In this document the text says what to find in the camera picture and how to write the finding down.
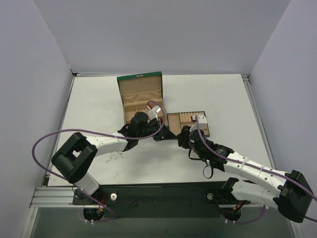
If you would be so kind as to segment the green tray with compartments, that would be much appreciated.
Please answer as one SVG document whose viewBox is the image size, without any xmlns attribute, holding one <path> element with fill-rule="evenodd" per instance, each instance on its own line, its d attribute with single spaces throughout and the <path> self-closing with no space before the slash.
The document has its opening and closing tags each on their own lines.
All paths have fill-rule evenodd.
<svg viewBox="0 0 317 238">
<path fill-rule="evenodd" d="M 195 124 L 193 120 L 195 115 L 206 116 L 206 113 L 205 111 L 168 113 L 167 121 L 169 130 L 175 135 L 180 134 L 184 126 L 191 127 Z"/>
</svg>

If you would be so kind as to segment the green jewelry box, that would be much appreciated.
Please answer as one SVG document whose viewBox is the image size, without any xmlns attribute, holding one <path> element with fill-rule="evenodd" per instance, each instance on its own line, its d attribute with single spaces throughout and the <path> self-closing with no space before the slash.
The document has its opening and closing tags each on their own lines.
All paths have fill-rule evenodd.
<svg viewBox="0 0 317 238">
<path fill-rule="evenodd" d="M 150 72 L 117 77 L 118 88 L 123 104 L 123 114 L 126 123 L 137 112 L 147 112 L 147 102 L 156 101 L 165 108 L 163 101 L 162 72 Z"/>
</svg>

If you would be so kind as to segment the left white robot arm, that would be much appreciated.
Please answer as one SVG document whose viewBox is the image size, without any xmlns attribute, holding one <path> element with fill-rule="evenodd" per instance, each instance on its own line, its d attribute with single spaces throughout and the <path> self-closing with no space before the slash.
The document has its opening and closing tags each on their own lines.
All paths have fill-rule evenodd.
<svg viewBox="0 0 317 238">
<path fill-rule="evenodd" d="M 104 198 L 99 183 L 88 173 L 93 159 L 112 152 L 125 152 L 134 148 L 141 137 L 154 134 L 154 141 L 176 139 L 162 119 L 149 119 L 144 112 L 138 112 L 130 123 L 107 136 L 85 137 L 76 132 L 52 157 L 52 164 L 69 182 L 84 192 L 84 198 L 96 204 Z"/>
</svg>

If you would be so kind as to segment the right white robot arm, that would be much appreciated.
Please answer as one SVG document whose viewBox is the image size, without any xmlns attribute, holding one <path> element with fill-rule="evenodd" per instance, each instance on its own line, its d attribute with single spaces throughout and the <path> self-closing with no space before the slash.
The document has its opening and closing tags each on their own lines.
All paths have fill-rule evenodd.
<svg viewBox="0 0 317 238">
<path fill-rule="evenodd" d="M 242 177 L 229 178 L 223 190 L 236 200 L 261 203 L 276 208 L 290 221 L 302 223 L 313 199 L 313 191 L 304 175 L 296 170 L 278 171 L 258 164 L 238 152 L 207 140 L 202 130 L 183 127 L 178 145 L 197 155 L 212 171 L 220 170 Z"/>
</svg>

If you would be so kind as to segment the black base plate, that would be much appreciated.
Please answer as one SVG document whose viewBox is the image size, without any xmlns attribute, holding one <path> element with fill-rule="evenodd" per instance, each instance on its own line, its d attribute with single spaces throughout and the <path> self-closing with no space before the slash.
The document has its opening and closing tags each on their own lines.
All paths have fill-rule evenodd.
<svg viewBox="0 0 317 238">
<path fill-rule="evenodd" d="M 241 204 L 231 193 L 232 182 L 204 181 L 101 185 L 94 198 L 110 211 L 97 211 L 98 204 L 74 191 L 73 205 L 84 206 L 89 219 L 115 214 L 117 218 L 214 218 L 220 207 Z"/>
</svg>

